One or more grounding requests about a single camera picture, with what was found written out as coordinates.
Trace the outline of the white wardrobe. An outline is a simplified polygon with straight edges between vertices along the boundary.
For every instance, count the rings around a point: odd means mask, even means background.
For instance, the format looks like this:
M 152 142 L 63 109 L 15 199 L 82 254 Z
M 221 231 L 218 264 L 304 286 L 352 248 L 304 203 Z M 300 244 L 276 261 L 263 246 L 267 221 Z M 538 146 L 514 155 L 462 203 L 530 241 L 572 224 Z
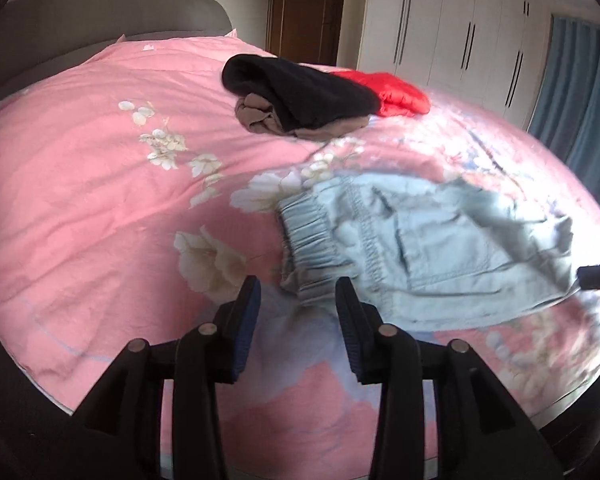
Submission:
M 366 0 L 356 67 L 458 96 L 524 129 L 551 20 L 542 0 Z

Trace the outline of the grey upholstered headboard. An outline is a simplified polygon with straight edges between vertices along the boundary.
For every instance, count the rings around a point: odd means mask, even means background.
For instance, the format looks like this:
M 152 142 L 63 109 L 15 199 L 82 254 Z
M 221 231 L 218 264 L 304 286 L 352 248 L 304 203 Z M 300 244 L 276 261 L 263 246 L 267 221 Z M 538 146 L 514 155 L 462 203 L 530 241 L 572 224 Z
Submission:
M 223 36 L 216 0 L 12 0 L 0 12 L 0 101 L 118 40 Z

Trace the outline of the blue curtain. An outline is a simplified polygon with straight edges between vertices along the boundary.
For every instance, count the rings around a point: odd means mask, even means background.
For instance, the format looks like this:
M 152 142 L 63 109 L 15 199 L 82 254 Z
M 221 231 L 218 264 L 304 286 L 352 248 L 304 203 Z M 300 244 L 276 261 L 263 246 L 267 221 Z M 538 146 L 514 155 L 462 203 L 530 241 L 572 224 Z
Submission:
M 552 17 L 550 47 L 529 133 L 600 205 L 600 25 Z

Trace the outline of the brown folded garment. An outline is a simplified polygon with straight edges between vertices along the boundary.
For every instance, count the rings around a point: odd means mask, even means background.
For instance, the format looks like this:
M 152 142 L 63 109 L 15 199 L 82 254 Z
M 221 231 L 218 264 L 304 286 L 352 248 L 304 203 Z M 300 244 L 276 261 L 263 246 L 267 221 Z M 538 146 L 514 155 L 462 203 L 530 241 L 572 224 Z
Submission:
M 368 126 L 368 116 L 337 119 L 320 128 L 285 128 L 274 106 L 262 96 L 249 93 L 239 98 L 235 105 L 238 122 L 249 132 L 286 136 L 312 142 L 328 142 L 343 138 Z

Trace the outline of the light blue denim pants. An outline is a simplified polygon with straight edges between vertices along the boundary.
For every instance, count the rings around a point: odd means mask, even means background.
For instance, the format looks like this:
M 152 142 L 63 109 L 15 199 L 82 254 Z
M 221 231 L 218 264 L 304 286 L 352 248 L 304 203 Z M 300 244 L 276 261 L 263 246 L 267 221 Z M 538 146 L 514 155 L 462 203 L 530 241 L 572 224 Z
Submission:
M 464 180 L 345 174 L 281 200 L 283 288 L 333 311 L 348 278 L 362 301 L 415 332 L 498 325 L 578 288 L 572 221 Z

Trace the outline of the black folded garment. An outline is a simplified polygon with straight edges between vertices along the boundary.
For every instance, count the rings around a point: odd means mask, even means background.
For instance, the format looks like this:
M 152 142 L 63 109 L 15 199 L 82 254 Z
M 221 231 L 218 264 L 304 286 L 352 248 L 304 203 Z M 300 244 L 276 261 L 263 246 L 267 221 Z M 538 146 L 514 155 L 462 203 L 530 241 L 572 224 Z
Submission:
M 375 115 L 380 107 L 378 96 L 362 84 L 284 58 L 234 55 L 224 64 L 221 80 L 235 96 L 265 98 L 289 129 Z

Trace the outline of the pink floral bed cover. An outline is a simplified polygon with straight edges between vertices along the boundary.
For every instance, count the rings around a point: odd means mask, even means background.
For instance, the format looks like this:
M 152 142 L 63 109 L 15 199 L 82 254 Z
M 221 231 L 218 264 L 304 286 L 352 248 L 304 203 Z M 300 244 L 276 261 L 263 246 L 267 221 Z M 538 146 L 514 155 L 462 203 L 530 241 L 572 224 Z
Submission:
M 325 144 L 251 133 L 221 72 L 252 52 L 234 35 L 120 41 L 0 103 L 0 339 L 70 412 L 130 339 L 181 337 L 257 275 L 247 368 L 219 390 L 226 458 L 356 478 L 379 391 L 356 382 L 336 318 L 280 289 L 277 203 L 339 170 L 463 179 L 570 217 L 581 266 L 600 261 L 600 207 L 538 141 L 446 96 Z

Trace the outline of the red puffer jacket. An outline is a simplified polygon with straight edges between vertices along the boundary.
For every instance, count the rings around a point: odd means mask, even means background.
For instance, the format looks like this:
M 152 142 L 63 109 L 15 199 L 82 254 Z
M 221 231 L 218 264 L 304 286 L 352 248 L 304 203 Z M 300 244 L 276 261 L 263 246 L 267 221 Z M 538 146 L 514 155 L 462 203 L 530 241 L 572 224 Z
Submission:
M 363 73 L 359 70 L 338 70 L 332 75 L 349 79 L 372 90 L 380 101 L 378 116 L 427 115 L 431 104 L 425 92 L 389 73 Z

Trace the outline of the dark wooden door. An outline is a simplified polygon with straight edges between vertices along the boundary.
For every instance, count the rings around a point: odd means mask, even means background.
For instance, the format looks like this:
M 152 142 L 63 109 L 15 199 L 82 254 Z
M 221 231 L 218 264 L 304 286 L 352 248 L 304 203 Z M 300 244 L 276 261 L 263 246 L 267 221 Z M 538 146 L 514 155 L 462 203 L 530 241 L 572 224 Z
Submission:
M 268 0 L 265 50 L 297 63 L 334 66 L 343 0 Z

